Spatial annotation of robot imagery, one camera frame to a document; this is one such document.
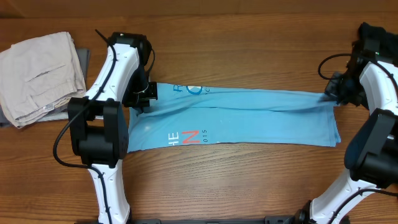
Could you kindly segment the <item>light blue t-shirt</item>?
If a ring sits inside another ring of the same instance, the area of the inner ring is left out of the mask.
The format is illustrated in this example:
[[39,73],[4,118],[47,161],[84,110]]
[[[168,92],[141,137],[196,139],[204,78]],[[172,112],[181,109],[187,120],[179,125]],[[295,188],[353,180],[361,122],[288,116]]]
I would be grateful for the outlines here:
[[324,94],[157,85],[143,112],[130,110],[128,152],[218,143],[282,143],[334,147],[341,138],[335,103]]

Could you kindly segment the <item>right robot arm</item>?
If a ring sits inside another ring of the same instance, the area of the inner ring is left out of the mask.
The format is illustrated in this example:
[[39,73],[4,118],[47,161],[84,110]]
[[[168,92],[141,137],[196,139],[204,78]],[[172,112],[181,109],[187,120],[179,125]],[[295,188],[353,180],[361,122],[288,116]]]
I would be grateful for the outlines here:
[[380,40],[353,42],[343,74],[328,80],[325,94],[343,105],[362,105],[369,118],[345,152],[341,175],[291,217],[266,217],[265,223],[349,223],[348,213],[373,193],[396,197],[388,186],[397,183],[397,60]]

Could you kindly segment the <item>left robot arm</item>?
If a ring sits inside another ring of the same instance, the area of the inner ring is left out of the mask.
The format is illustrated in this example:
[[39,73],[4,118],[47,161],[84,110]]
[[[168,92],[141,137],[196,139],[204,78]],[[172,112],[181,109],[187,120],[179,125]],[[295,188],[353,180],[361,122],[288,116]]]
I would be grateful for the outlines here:
[[92,87],[67,107],[72,150],[79,168],[91,175],[98,201],[97,223],[132,223],[124,190],[122,164],[129,133],[124,108],[144,111],[157,100],[157,84],[149,79],[146,65],[155,52],[145,35],[114,32],[104,40],[105,63]]

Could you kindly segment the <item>black garment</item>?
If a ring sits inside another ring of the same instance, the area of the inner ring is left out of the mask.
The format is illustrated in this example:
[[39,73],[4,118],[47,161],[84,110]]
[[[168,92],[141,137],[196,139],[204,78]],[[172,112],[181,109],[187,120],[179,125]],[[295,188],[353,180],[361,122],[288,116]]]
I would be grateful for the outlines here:
[[372,57],[397,66],[397,34],[363,22],[358,28],[358,37]]

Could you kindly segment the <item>folded grey garment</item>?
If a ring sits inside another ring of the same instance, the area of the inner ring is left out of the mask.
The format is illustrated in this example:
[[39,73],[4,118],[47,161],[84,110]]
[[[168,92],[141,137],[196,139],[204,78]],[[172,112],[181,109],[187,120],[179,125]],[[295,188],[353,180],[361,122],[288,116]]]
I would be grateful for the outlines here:
[[[83,74],[83,80],[86,81],[87,71],[90,62],[90,50],[86,48],[80,48],[76,50],[77,56],[80,62],[80,67]],[[63,105],[59,108],[56,108],[49,113],[47,113],[44,117],[37,120],[37,122],[46,122],[46,121],[58,121],[68,119],[67,106]],[[5,117],[3,110],[1,110],[1,128],[7,128],[12,126],[11,122],[7,120]]]

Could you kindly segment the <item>folded beige trousers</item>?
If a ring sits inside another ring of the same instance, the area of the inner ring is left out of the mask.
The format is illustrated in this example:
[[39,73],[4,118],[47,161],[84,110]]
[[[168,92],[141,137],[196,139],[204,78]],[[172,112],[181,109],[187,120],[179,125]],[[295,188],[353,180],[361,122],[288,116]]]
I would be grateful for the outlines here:
[[85,92],[69,32],[24,40],[1,52],[1,107],[17,128],[36,122]]

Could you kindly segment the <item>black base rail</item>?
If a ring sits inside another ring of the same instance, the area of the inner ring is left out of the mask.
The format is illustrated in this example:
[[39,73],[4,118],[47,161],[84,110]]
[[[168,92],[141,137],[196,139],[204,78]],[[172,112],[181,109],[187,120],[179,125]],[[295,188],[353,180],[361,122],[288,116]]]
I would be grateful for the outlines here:
[[304,224],[309,220],[295,216],[269,216],[260,219],[221,219],[221,220],[159,220],[138,219],[128,217],[121,223],[127,224]]

